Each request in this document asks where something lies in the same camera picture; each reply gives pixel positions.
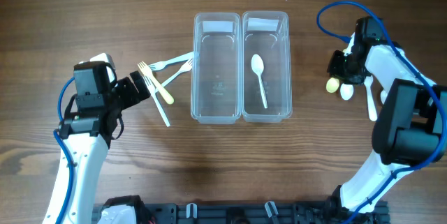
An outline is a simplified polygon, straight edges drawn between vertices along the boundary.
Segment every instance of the fork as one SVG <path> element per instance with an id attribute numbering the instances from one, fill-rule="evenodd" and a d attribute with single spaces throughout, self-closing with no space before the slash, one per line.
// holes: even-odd
<path id="1" fill-rule="evenodd" d="M 173 59 L 169 59 L 167 61 L 160 61 L 160 62 L 156 62 L 154 64 L 150 64 L 149 67 L 153 71 L 163 70 L 169 64 L 175 64 L 175 63 L 178 63 L 181 61 L 186 61 L 192 57 L 193 57 L 193 52 L 190 52 L 190 53 L 183 54 L 182 56 L 179 56 L 179 57 L 174 57 Z"/>
<path id="2" fill-rule="evenodd" d="M 165 87 L 166 85 L 168 85 L 170 82 L 172 82 L 178 75 L 188 72 L 193 68 L 193 59 L 189 59 L 186 63 L 184 63 L 182 65 L 182 67 L 180 67 L 180 69 L 172 76 L 170 76 L 165 82 L 163 82 L 163 84 L 161 84 L 162 87 Z"/>
<path id="3" fill-rule="evenodd" d="M 152 98 L 154 98 L 155 105 L 156 105 L 157 109 L 159 109 L 161 118 L 165 122 L 166 126 L 169 127 L 170 126 L 169 120 L 166 117 L 165 111 L 163 110 L 163 108 L 160 105 L 160 101 L 156 97 L 154 85 L 151 83 L 151 80 L 148 77 L 146 77 L 145 75 L 143 75 L 142 78 L 146 83 L 147 89 L 149 89 L 149 92 L 152 94 Z"/>
<path id="4" fill-rule="evenodd" d="M 138 64 L 138 67 L 143 75 L 147 76 L 152 81 L 152 83 L 159 90 L 161 96 L 165 99 L 167 104 L 172 105 L 174 103 L 174 98 L 169 94 L 168 91 L 166 91 L 166 89 L 161 86 L 159 81 L 157 81 L 157 79 L 154 77 L 154 74 L 152 73 L 151 68 L 149 68 L 149 66 L 144 61 L 140 62 Z"/>

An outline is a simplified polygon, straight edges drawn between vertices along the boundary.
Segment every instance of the clear plastic container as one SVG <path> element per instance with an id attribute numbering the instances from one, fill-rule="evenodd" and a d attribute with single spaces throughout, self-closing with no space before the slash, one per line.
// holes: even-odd
<path id="1" fill-rule="evenodd" d="M 292 115 L 291 55 L 288 16 L 279 11 L 248 11 L 242 16 L 244 55 L 242 115 L 245 121 L 276 123 Z M 268 108 L 261 99 L 251 58 L 258 54 Z"/>
<path id="2" fill-rule="evenodd" d="M 242 54 L 240 16 L 199 13 L 194 22 L 191 116 L 202 124 L 240 118 Z"/>

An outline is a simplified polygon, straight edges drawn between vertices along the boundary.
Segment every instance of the wooden table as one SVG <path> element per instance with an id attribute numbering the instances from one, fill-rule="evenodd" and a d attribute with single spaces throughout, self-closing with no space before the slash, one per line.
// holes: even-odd
<path id="1" fill-rule="evenodd" d="M 118 77 L 139 61 L 192 51 L 199 12 L 282 10 L 291 32 L 293 115 L 280 124 L 200 125 L 190 115 L 191 75 L 169 87 L 166 128 L 152 100 L 124 111 L 96 202 L 139 194 L 148 203 L 324 200 L 372 150 L 365 90 L 349 101 L 325 91 L 334 50 L 317 12 L 338 0 L 0 0 L 0 223 L 39 223 L 59 164 L 59 92 L 73 66 L 102 52 Z M 393 40 L 428 77 L 447 84 L 446 0 L 356 0 L 385 18 Z M 323 26 L 350 35 L 365 14 L 334 8 Z M 178 66 L 159 72 L 172 75 Z M 376 83 L 374 92 L 379 91 Z M 67 94 L 75 92 L 69 87 Z M 447 158 L 399 182 L 385 197 L 393 223 L 443 223 Z"/>

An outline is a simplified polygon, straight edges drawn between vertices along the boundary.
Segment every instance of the black mounting rail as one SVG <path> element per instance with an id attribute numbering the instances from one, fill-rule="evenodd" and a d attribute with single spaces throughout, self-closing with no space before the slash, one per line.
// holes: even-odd
<path id="1" fill-rule="evenodd" d="M 230 212 L 244 213 L 250 224 L 340 224 L 344 220 L 325 221 L 322 217 L 324 201 L 276 204 L 277 215 L 269 218 L 264 204 L 197 205 L 197 218 L 186 218 L 186 206 L 176 204 L 146 204 L 146 208 L 156 217 L 156 224 L 232 224 L 247 223 L 234 221 Z M 91 223 L 96 224 L 101 217 L 101 207 L 94 207 Z M 366 221 L 355 224 L 390 224 L 388 203 L 377 202 L 372 213 L 365 214 Z"/>

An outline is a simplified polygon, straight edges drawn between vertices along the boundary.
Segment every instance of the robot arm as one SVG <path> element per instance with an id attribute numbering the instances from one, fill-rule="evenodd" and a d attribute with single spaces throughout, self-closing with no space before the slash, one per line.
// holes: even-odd
<path id="1" fill-rule="evenodd" d="M 404 51 L 394 43 L 405 58 Z M 436 149 L 442 131 L 441 116 L 430 95 L 404 63 L 395 57 L 377 22 L 371 17 L 357 21 L 356 32 L 343 52 L 335 51 L 328 67 L 331 77 L 345 84 L 363 84 L 374 75 L 383 87 L 383 108 L 372 133 L 373 151 L 352 179 L 338 186 L 327 200 L 326 218 L 345 219 L 368 202 L 359 212 L 374 210 L 379 199 L 402 177 L 413 171 L 400 172 L 374 199 L 370 198 L 389 180 L 393 171 L 417 165 Z M 441 104 L 447 106 L 447 88 L 436 86 L 422 76 L 435 90 Z M 427 121 L 412 122 L 414 114 Z M 437 158 L 444 154 L 444 146 Z"/>
<path id="2" fill-rule="evenodd" d="M 101 135 L 91 137 L 89 133 L 72 134 L 64 142 L 75 164 L 75 174 L 70 202 L 62 223 L 88 223 L 91 221 L 96 184 L 108 146 Z M 59 171 L 43 223 L 56 223 L 68 180 L 68 164 L 65 154 L 61 151 Z"/>
<path id="3" fill-rule="evenodd" d="M 68 164 L 61 151 L 59 171 L 43 223 L 56 223 L 70 179 L 73 187 L 62 223 L 91 222 L 99 172 L 111 140 L 114 140 L 112 133 L 117 127 L 117 119 L 121 123 L 121 135 L 124 129 L 122 110 L 150 96 L 138 71 L 131 73 L 131 77 L 138 89 L 128 77 L 117 80 L 112 59 L 107 54 L 75 66 L 77 94 L 70 100 L 59 124 L 59 136 L 73 163 Z M 77 112 L 71 112 L 74 101 Z M 74 167 L 73 178 L 69 176 L 69 165 Z"/>

